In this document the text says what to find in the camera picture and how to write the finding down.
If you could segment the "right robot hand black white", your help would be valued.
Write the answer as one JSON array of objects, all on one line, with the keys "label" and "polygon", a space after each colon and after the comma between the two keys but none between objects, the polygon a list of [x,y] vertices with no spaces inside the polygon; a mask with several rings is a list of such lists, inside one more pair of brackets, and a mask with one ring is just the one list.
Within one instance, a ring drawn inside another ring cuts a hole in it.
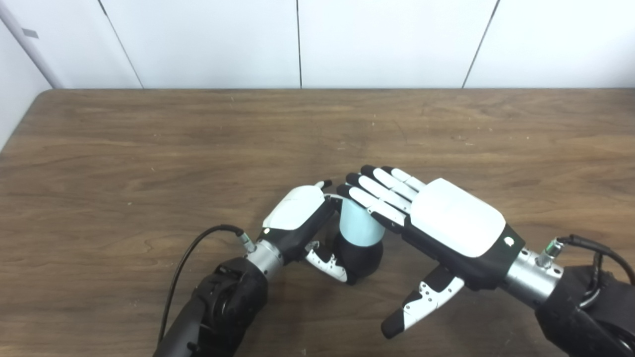
[{"label": "right robot hand black white", "polygon": [[438,263],[383,321],[386,339],[413,327],[463,287],[500,287],[525,246],[499,210],[443,178],[424,183],[394,167],[364,165],[336,192]]}]

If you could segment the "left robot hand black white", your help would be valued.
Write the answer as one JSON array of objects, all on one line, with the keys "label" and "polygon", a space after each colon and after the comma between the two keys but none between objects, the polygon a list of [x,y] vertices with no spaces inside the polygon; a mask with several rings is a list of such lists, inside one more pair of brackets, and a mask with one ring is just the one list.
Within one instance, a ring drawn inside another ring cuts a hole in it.
[{"label": "left robot hand black white", "polygon": [[267,280],[281,267],[304,260],[339,282],[357,283],[358,279],[343,266],[342,258],[315,240],[331,217],[342,212],[343,197],[324,192],[331,184],[330,180],[318,181],[290,190],[264,219],[247,260]]}]

